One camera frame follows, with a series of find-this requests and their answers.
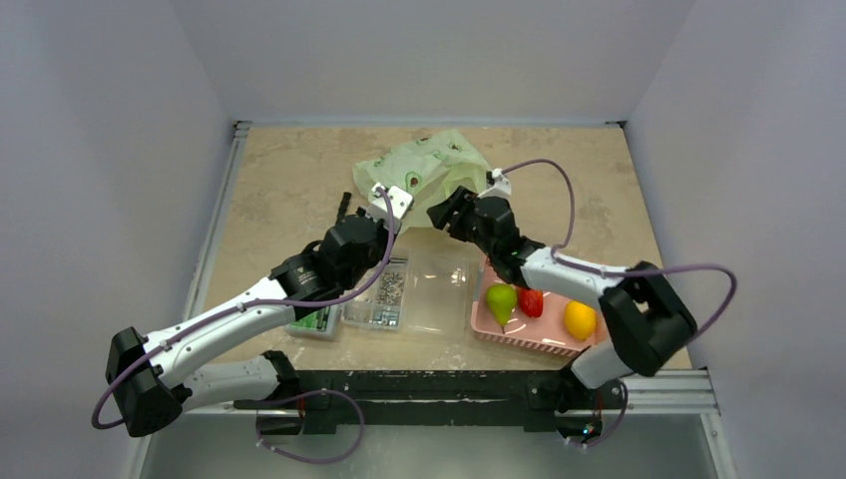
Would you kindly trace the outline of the light green plastic bag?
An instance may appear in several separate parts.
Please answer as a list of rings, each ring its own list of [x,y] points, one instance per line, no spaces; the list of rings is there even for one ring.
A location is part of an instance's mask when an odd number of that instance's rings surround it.
[[[459,187],[480,193],[487,188],[492,167],[457,130],[438,132],[392,148],[375,160],[352,168],[353,182],[363,196],[375,184],[399,187],[413,197],[401,230],[430,229],[426,210],[445,200]]]

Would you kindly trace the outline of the yellow fake fruit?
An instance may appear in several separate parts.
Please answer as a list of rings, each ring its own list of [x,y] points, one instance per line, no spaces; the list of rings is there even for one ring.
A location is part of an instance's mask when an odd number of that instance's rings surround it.
[[[493,314],[494,320],[505,332],[506,326],[512,319],[514,309],[518,306],[517,291],[509,284],[493,283],[486,290],[485,302]]]

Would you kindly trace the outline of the orange fake fruit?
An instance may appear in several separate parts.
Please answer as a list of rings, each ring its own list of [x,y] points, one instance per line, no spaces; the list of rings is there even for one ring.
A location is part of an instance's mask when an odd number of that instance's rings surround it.
[[[518,289],[518,307],[529,318],[539,318],[544,313],[544,293],[536,289]]]

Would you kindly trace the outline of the yellow orange fake lemon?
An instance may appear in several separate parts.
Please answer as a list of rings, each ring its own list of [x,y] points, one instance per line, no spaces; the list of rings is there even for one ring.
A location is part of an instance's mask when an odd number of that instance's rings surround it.
[[[590,339],[598,327],[597,312],[586,304],[571,300],[565,306],[563,324],[567,333],[579,342]]]

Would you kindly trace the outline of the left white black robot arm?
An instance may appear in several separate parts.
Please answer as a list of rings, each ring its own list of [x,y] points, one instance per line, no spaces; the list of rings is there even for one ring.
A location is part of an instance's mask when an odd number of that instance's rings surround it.
[[[377,277],[387,266],[398,225],[386,212],[358,210],[237,297],[170,328],[118,332],[107,361],[108,387],[96,402],[92,426],[125,426],[130,436],[144,437],[207,405],[283,408],[304,402],[307,395],[282,352],[267,351],[238,363],[216,364],[214,359],[264,332],[362,294],[359,281],[366,274]]]

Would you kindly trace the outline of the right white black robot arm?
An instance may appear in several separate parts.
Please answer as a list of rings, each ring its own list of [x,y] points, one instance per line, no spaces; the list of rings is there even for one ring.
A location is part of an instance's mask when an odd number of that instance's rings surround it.
[[[427,211],[432,226],[474,244],[507,284],[564,296],[601,313],[608,340],[581,353],[560,380],[563,398],[583,406],[600,387],[632,373],[653,376],[698,331],[657,267],[608,266],[558,255],[521,234],[508,200],[459,188]]]

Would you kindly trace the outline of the clear plastic screw organizer box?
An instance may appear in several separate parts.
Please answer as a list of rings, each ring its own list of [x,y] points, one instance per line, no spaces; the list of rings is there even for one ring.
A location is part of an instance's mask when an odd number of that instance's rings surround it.
[[[340,321],[362,329],[426,337],[462,334],[479,264],[466,257],[397,249],[377,280],[339,306]]]

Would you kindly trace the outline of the green white small box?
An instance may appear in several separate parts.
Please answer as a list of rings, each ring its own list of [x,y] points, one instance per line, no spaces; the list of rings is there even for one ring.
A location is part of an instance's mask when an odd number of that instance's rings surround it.
[[[284,331],[293,337],[324,341],[334,340],[337,335],[339,310],[337,306],[327,307],[286,325]]]

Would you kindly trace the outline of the pink plastic basket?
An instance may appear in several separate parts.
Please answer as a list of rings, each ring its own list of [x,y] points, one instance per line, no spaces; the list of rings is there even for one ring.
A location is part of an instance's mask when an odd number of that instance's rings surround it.
[[[599,345],[609,338],[605,321],[598,312],[597,325],[590,336],[584,340],[572,336],[565,326],[565,309],[571,300],[549,292],[544,293],[541,316],[526,316],[516,307],[512,310],[509,322],[501,326],[486,302],[487,289],[495,283],[502,281],[485,262],[480,273],[478,298],[473,303],[469,319],[470,328],[481,339],[575,357],[584,349]]]

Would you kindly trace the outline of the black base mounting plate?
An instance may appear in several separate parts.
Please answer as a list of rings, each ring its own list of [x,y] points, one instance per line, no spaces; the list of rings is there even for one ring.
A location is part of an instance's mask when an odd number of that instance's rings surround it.
[[[596,390],[559,370],[302,370],[254,411],[260,432],[333,434],[340,426],[520,427],[596,437],[602,415],[627,406],[623,383]]]

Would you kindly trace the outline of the aluminium back frame rail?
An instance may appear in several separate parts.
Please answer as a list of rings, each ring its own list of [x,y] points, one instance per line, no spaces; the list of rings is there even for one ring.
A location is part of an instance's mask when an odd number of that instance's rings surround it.
[[[527,127],[527,128],[618,128],[628,120],[531,117],[306,117],[286,119],[240,119],[252,127]]]

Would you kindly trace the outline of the aluminium frame rail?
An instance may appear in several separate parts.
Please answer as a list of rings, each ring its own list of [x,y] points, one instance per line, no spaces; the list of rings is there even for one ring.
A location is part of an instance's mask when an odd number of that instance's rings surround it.
[[[236,121],[233,124],[233,137],[228,156],[224,163],[218,192],[213,203],[207,233],[195,262],[192,282],[188,290],[183,311],[180,317],[174,322],[174,328],[204,311],[219,242],[225,227],[229,205],[235,190],[238,170],[242,163],[251,126],[251,121]]]
[[[654,377],[631,375],[622,380],[629,392],[627,415],[648,414],[717,414],[718,401],[710,376],[706,370],[662,370]],[[235,417],[237,415],[263,415],[269,417],[296,417],[293,409],[238,409],[229,402],[210,404],[188,409],[181,414],[189,416]]]
[[[527,127],[527,128],[618,128],[628,120],[531,117],[306,117],[286,119],[240,119],[252,127]]]

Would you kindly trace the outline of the aluminium left frame rail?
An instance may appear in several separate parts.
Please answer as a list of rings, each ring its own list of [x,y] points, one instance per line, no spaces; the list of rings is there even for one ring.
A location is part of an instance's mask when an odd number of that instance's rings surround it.
[[[236,121],[233,124],[233,137],[228,156],[224,163],[218,192],[213,203],[207,233],[195,262],[192,282],[188,290],[183,311],[180,317],[174,322],[174,328],[204,311],[219,242],[225,227],[229,205],[235,190],[238,170],[242,163],[251,126],[251,121]]]

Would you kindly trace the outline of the aluminium front frame rail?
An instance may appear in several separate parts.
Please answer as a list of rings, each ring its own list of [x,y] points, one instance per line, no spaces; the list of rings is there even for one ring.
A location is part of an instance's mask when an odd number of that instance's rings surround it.
[[[648,414],[717,414],[718,401],[710,376],[706,370],[662,370],[654,377],[631,375],[622,380],[629,392],[627,415]],[[181,414],[189,416],[235,417],[237,415],[263,415],[269,417],[296,417],[293,409],[238,409],[229,402],[210,404],[188,409]]]

